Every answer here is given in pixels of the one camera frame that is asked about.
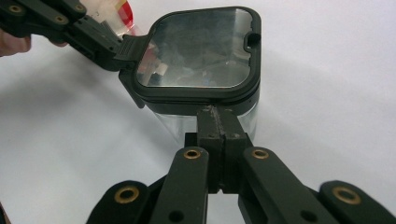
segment screw hole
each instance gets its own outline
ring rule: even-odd
[[[305,221],[308,221],[308,222],[317,222],[318,221],[317,215],[315,215],[313,212],[309,212],[309,211],[302,211],[301,217]]]
[[[131,203],[139,197],[139,189],[135,186],[127,186],[119,189],[114,195],[117,203]]]
[[[268,157],[270,157],[270,155],[268,154],[268,152],[262,150],[262,149],[257,149],[253,151],[253,157],[260,159],[260,160],[265,160]]]
[[[180,211],[173,211],[169,214],[169,220],[172,222],[180,222],[184,219],[184,214]]]

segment clear plastic sheet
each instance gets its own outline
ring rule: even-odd
[[[119,38],[134,35],[134,14],[127,0],[80,0],[87,15],[110,29]]]

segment black bracket arm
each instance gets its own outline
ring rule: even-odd
[[[133,69],[148,39],[125,35],[86,15],[78,0],[0,0],[0,28],[16,37],[43,35],[52,42],[67,42],[108,71]]]

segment white surface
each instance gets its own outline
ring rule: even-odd
[[[145,33],[178,10],[243,5],[262,16],[256,146],[307,186],[340,179],[396,214],[394,1],[131,1]],[[70,47],[34,36],[0,59],[0,201],[15,224],[84,223],[123,180],[151,184],[177,145],[118,80]],[[207,223],[243,223],[211,196]]]

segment clear plastic panel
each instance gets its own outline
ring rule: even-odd
[[[87,15],[111,30],[114,35],[135,35],[134,14],[127,0],[80,0]]]
[[[254,140],[256,134],[257,111],[258,106],[257,104],[255,104],[247,113],[238,116],[242,128],[248,134],[251,141]],[[172,134],[172,136],[175,138],[180,146],[184,144],[185,133],[196,133],[196,116],[163,115],[157,113],[154,114],[165,126],[168,132]]]
[[[250,73],[245,36],[251,15],[242,9],[169,16],[155,29],[137,79],[146,87],[231,88]]]

